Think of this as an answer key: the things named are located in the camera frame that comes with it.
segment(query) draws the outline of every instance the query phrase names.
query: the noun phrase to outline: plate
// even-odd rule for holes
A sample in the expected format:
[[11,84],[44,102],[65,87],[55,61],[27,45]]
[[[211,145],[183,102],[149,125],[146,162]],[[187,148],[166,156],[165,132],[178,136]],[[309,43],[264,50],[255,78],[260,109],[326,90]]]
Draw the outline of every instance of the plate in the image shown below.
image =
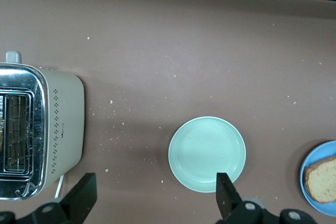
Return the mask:
[[301,189],[304,197],[307,199],[309,204],[311,204],[316,210],[320,211],[321,213],[334,217],[336,217],[336,202],[319,203],[313,200],[313,198],[311,198],[309,193],[306,191],[305,185],[303,183],[303,171],[305,167],[309,166],[311,163],[314,163],[322,158],[332,156],[335,153],[336,153],[336,140],[329,141],[319,145],[312,152],[308,154],[308,156],[306,157],[306,159],[302,164],[300,171]]
[[170,168],[187,188],[202,193],[216,191],[217,173],[234,182],[246,160],[244,140],[229,122],[212,116],[192,119],[174,134],[168,151]]

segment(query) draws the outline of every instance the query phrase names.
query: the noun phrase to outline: countertop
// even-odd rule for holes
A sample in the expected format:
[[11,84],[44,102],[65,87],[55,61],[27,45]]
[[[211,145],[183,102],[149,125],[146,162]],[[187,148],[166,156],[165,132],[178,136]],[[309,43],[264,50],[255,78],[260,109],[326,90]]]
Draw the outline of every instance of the countertop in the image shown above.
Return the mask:
[[[215,223],[215,194],[180,184],[171,137],[198,116],[232,123],[246,145],[234,185],[279,215],[320,224],[299,169],[336,139],[336,4],[323,0],[0,0],[0,54],[69,71],[84,83],[83,156],[61,195],[95,172],[98,201],[85,223]],[[53,197],[0,202],[17,216]]]

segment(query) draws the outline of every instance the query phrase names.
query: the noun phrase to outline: toaster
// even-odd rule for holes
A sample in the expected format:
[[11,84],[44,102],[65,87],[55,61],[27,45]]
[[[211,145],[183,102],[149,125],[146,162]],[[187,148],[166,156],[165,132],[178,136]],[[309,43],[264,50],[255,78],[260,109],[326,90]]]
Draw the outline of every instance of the toaster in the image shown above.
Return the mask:
[[37,195],[80,160],[84,88],[73,74],[0,63],[0,199]]

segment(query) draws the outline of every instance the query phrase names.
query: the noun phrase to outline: bread slice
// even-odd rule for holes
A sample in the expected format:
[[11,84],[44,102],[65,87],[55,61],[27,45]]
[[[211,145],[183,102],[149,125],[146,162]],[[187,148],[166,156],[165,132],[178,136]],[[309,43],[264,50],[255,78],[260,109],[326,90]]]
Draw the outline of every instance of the bread slice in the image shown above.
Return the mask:
[[315,201],[336,201],[336,154],[310,164],[304,171],[304,184]]

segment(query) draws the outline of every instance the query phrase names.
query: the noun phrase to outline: toaster power cord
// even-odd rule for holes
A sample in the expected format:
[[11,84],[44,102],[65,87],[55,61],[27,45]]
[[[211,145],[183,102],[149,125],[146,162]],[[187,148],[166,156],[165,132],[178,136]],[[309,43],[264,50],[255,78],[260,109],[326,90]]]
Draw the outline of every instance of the toaster power cord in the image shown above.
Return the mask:
[[56,193],[55,193],[55,199],[59,197],[59,192],[61,191],[63,179],[64,179],[64,174],[59,178],[58,186],[57,186]]

